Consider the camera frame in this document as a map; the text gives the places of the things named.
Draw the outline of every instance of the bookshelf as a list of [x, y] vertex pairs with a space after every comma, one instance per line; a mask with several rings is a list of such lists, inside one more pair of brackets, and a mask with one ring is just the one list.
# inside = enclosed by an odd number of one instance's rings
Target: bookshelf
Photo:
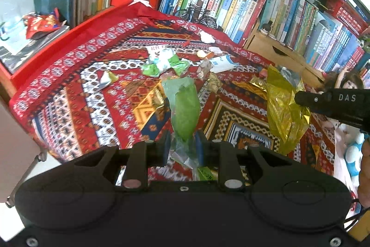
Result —
[[322, 73], [306, 63], [303, 56], [281, 45], [279, 41], [269, 36], [264, 36], [258, 31], [259, 22], [254, 27], [251, 35], [245, 43], [244, 49], [255, 52], [276, 65], [284, 66], [297, 73], [303, 82], [313, 88], [318, 88], [324, 82]]

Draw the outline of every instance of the doll arm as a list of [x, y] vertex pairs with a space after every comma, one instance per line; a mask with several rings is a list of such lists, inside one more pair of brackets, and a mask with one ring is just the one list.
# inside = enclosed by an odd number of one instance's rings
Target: doll arm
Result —
[[343, 81], [343, 78], [345, 77], [345, 74], [348, 72], [348, 69], [345, 67], [343, 70], [339, 73], [337, 81], [335, 82], [334, 88], [340, 88], [340, 84]]

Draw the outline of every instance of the miniature bicycle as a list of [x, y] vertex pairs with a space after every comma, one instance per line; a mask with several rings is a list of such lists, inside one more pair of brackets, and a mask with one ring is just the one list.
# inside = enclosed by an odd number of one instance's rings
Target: miniature bicycle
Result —
[[207, 16], [207, 14], [210, 12], [210, 10], [201, 10], [197, 9], [200, 8], [200, 6], [197, 6], [195, 4], [192, 4], [187, 9], [182, 9], [174, 12], [174, 16], [180, 17], [186, 21], [191, 21], [196, 24], [203, 24], [209, 28], [217, 29], [217, 22], [216, 19], [210, 16]]

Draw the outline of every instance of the drawer handle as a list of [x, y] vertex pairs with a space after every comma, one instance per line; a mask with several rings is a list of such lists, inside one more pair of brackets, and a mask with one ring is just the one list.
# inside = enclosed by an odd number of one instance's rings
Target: drawer handle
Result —
[[276, 52], [280, 56], [287, 56], [286, 53], [282, 52], [281, 50], [277, 49], [275, 46], [272, 46], [274, 52]]

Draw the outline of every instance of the bicycle wheel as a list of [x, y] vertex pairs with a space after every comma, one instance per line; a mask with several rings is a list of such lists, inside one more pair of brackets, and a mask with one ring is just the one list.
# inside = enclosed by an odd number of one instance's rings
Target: bicycle wheel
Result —
[[175, 15], [177, 17], [180, 17], [180, 18], [182, 18], [183, 20], [186, 20], [186, 21], [188, 21], [189, 17], [190, 17], [189, 11], [185, 10], [185, 9], [176, 11], [173, 15]]
[[203, 24], [211, 29], [217, 29], [217, 22], [216, 19], [213, 17], [203, 17], [202, 19], [199, 20], [200, 24]]

